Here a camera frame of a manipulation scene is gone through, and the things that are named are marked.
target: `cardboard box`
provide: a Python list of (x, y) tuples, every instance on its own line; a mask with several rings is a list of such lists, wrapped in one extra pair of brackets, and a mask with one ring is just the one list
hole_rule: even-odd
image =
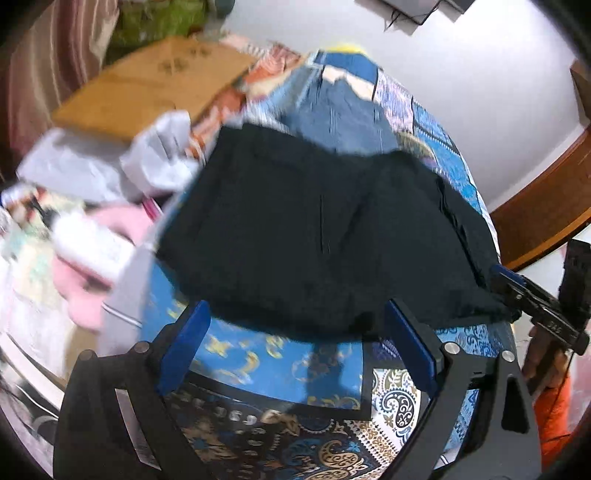
[(131, 142), (169, 110), (187, 110), (196, 121), (253, 62), (219, 43), (168, 37), (105, 69), (55, 110), (53, 121)]

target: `human hand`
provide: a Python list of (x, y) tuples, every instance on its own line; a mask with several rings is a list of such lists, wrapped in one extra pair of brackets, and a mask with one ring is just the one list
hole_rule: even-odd
[[(535, 376), (537, 367), (552, 341), (552, 336), (544, 329), (538, 328), (536, 325), (530, 330), (529, 336), (532, 337), (532, 339), (527, 349), (523, 369), (521, 370), (526, 380)], [(554, 368), (556, 369), (556, 373), (553, 375), (550, 383), (548, 383), (548, 388), (558, 388), (560, 386), (567, 371), (567, 364), (568, 357), (566, 354), (562, 351), (556, 352), (554, 357)]]

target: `black garment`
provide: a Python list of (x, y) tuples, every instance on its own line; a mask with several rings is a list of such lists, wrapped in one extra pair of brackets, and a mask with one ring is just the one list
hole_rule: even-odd
[(383, 334), (392, 297), (433, 328), (509, 320), (486, 222), (411, 155), (334, 155), (222, 129), (158, 257), (214, 314), (292, 338)]

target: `metal screw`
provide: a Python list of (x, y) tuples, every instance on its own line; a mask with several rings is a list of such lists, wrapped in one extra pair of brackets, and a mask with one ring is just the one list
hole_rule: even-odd
[(447, 342), (443, 348), (445, 349), (445, 351), (447, 353), (450, 353), (452, 355), (457, 355), (458, 353), (460, 353), (460, 346), (457, 343), (454, 342)]
[(504, 360), (506, 360), (509, 363), (515, 361), (515, 355), (513, 354), (513, 352), (510, 352), (509, 350), (503, 350), (503, 353), (501, 353), (501, 356), (503, 357)]
[(148, 342), (138, 342), (134, 345), (135, 353), (146, 353), (149, 349), (150, 344)]
[(84, 351), (80, 352), (80, 355), (78, 355), (78, 358), (80, 360), (86, 361), (86, 360), (90, 360), (93, 355), (94, 355), (94, 352), (92, 350), (84, 350)]

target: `blue gripper pad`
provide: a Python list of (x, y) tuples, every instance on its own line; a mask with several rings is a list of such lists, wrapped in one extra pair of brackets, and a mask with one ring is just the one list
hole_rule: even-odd
[(211, 321), (209, 304), (202, 300), (162, 358), (160, 378), (156, 386), (160, 395), (165, 396), (180, 387)]
[(515, 273), (512, 270), (509, 270), (508, 268), (503, 267), (503, 265), (501, 264), (493, 265), (491, 267), (491, 274), (502, 274), (523, 287), (527, 285), (525, 279), (521, 275)]
[(432, 344), (430, 345), (431, 349), (436, 349), (434, 354), (437, 355), (437, 358), (435, 358), (411, 323), (415, 324), (417, 328), (423, 326), (412, 318), (412, 314), (402, 303), (396, 303), (394, 300), (386, 303), (385, 325), (389, 337), (398, 353), (400, 353), (404, 366), (410, 373), (414, 384), (421, 391), (426, 392), (430, 398), (433, 398), (437, 392), (436, 377), (443, 364), (443, 356), (439, 351), (441, 342), (437, 339), (433, 330), (429, 329), (430, 331), (427, 331), (427, 326), (421, 329), (420, 334), (428, 337), (425, 340)]

